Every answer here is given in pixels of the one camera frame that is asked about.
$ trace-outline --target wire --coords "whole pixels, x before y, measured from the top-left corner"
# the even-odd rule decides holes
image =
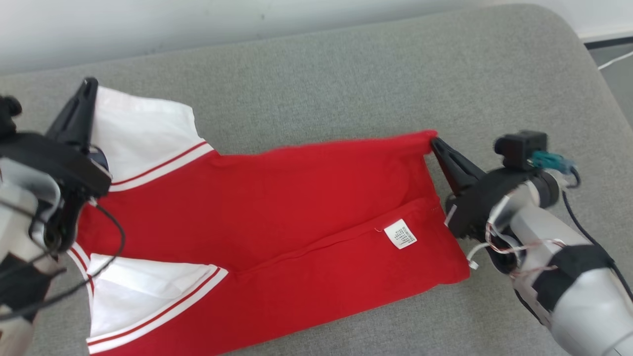
[[[580,174],[578,173],[578,170],[576,169],[576,167],[572,167],[569,170],[573,176],[576,178],[576,184],[570,184],[567,186],[567,188],[569,189],[576,189],[580,186],[580,183],[582,182],[580,179]]]
[[[46,251],[44,251],[44,253],[42,253],[41,255],[36,256],[35,258],[29,260],[27,263],[25,264],[21,264],[18,266],[13,267],[12,269],[6,270],[2,273],[0,273],[0,281],[2,281],[4,278],[7,278],[8,276],[23,270],[31,265],[34,265],[37,261],[41,260],[42,258],[46,257],[46,256],[52,256],[53,252],[57,251],[57,249],[61,246],[61,239],[57,239],[56,243],[54,246],[50,247],[49,249],[47,249]]]
[[[519,278],[519,277],[527,276],[527,275],[535,273],[535,272],[542,272],[544,270],[555,270],[555,269],[558,269],[558,266],[541,266],[541,267],[536,267],[536,268],[533,268],[533,269],[525,270],[523,272],[512,271],[512,272],[510,272],[510,278],[516,279],[516,278]]]
[[[39,216],[33,215],[28,210],[20,208],[17,205],[8,203],[8,202],[6,202],[4,200],[0,200],[0,205],[4,205],[5,207],[10,208],[11,210],[13,210],[13,211],[15,211],[17,213],[20,213],[20,214],[22,214],[22,215],[24,215],[24,216],[26,216],[26,217],[28,217],[30,219],[33,219],[33,220],[38,221],[38,222],[41,222],[42,224],[46,224],[46,221],[44,221],[44,219],[40,218]]]
[[[104,265],[102,265],[95,273],[93,273],[93,275],[89,276],[85,281],[77,283],[74,287],[69,288],[66,291],[60,294],[57,294],[55,296],[52,296],[48,298],[47,300],[44,300],[40,303],[31,304],[28,307],[24,307],[7,314],[0,314],[0,321],[9,320],[9,319],[13,319],[15,317],[21,317],[24,315],[34,314],[42,308],[50,307],[51,305],[62,301],[63,299],[73,295],[74,292],[78,291],[79,289],[84,287],[86,284],[90,283],[94,278],[97,278],[98,275],[100,275],[117,257],[121,255],[121,252],[123,252],[123,247],[125,246],[125,231],[123,230],[123,227],[121,226],[119,221],[117,221],[115,217],[112,216],[112,214],[110,214],[101,205],[94,203],[94,207],[97,208],[100,212],[102,212],[105,216],[107,216],[112,221],[112,223],[116,225],[116,228],[119,230],[119,233],[121,234],[121,243],[116,253]]]
[[[480,243],[479,245],[475,246],[472,248],[472,250],[470,250],[470,252],[468,252],[468,255],[466,256],[466,260],[468,260],[468,266],[472,269],[478,269],[479,268],[479,264],[475,261],[473,261],[473,257],[475,256],[475,253],[477,253],[477,251],[481,250],[482,248],[486,248],[490,246],[489,243],[485,242],[485,243]]]
[[[554,245],[557,245],[560,248],[563,248],[566,246],[566,244],[561,239],[541,239],[533,243],[529,243],[527,245],[522,245],[522,246],[517,246],[517,247],[511,246],[509,248],[498,248],[494,243],[492,243],[492,236],[497,236],[499,238],[502,238],[502,237],[508,238],[509,236],[500,233],[494,224],[491,224],[491,223],[486,224],[486,243],[490,246],[490,248],[492,248],[493,251],[495,251],[496,253],[500,253],[502,255],[509,255],[511,253],[517,255],[517,252],[519,251],[535,248],[537,246],[543,245],[544,243],[553,243]]]
[[[627,54],[625,54],[625,55],[623,55],[623,56],[619,56],[618,58],[614,58],[614,59],[612,59],[612,60],[610,60],[610,61],[606,62],[605,64],[603,64],[603,65],[599,66],[599,67],[598,67],[598,70],[605,69],[606,67],[608,67],[608,66],[610,66],[610,65],[614,64],[615,62],[617,62],[617,61],[621,61],[621,60],[623,60],[624,58],[628,58],[628,57],[631,57],[631,56],[633,56],[633,52],[629,52],[629,53],[627,53]]]
[[[568,188],[572,188],[573,189],[573,188],[577,188],[577,187],[580,186],[580,174],[578,173],[576,168],[572,168],[572,173],[576,177],[576,184],[572,185],[572,186],[568,186]],[[576,227],[578,227],[578,230],[580,230],[580,232],[589,240],[589,242],[591,242],[592,244],[597,246],[600,250],[602,250],[605,253],[605,255],[609,256],[609,254],[607,253],[605,248],[602,247],[602,245],[599,244],[596,241],[596,239],[594,239],[587,232],[587,230],[585,230],[583,228],[583,226],[580,224],[580,222],[576,218],[576,215],[572,211],[572,206],[569,205],[569,200],[567,199],[567,193],[564,190],[563,190],[563,202],[565,203],[565,208],[567,208],[567,212],[569,213],[569,216],[572,218],[573,223],[576,225]],[[618,279],[622,283],[622,286],[624,287],[624,291],[626,291],[626,293],[629,296],[629,298],[631,299],[631,301],[633,301],[633,292],[631,292],[631,288],[627,284],[627,281],[624,279],[624,276],[622,275],[622,272],[620,271],[618,266],[615,264],[615,261],[613,261],[613,259],[611,259],[610,256],[609,256],[609,259],[611,260],[611,263],[610,263],[611,269],[614,271],[615,275],[618,277]]]

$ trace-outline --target teal connector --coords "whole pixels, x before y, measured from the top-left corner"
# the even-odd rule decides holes
[[[530,164],[536,168],[555,169],[562,174],[571,174],[572,168],[576,166],[576,163],[572,160],[545,151],[534,152],[530,159]]]

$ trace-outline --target floor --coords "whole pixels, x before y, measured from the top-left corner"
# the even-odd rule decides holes
[[[633,43],[596,48],[589,52],[596,64],[600,66],[631,51],[633,51]],[[605,77],[613,96],[622,108],[622,112],[633,126],[633,56],[615,62],[600,72]]]

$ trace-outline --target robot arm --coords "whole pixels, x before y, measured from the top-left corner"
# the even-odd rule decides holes
[[[447,226],[457,238],[481,242],[556,342],[574,356],[633,355],[633,302],[613,260],[588,234],[545,210],[563,196],[571,213],[566,187],[542,166],[579,179],[570,162],[546,153],[547,136],[502,137],[495,150],[504,167],[487,174],[441,139],[432,145],[454,192]]]
[[[37,311],[88,283],[46,298],[81,209],[110,188],[105,157],[90,146],[97,87],[85,79],[45,136],[16,132],[19,102],[0,97],[0,355],[22,355]]]

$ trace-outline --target white wall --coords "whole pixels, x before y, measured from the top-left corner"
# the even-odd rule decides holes
[[[633,35],[633,0],[0,0],[0,75],[518,2]]]

